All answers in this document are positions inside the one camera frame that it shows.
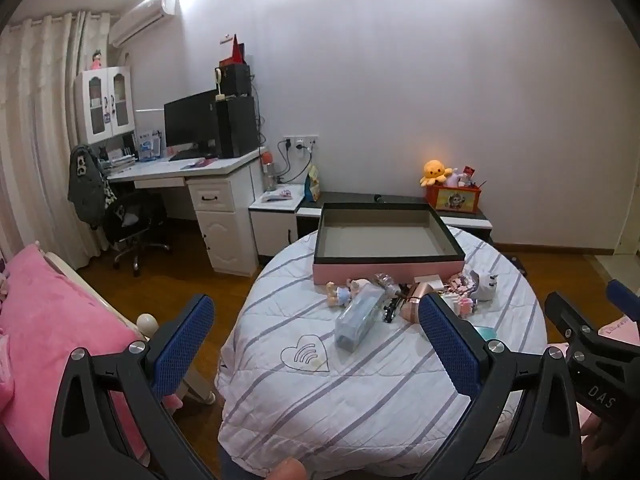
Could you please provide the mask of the person's hand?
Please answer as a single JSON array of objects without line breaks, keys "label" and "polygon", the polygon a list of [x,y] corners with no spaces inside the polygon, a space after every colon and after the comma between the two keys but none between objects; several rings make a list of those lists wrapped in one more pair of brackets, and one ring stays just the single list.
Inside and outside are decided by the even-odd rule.
[{"label": "person's hand", "polygon": [[296,458],[289,457],[278,466],[275,466],[266,477],[266,480],[307,480],[305,466]]}]

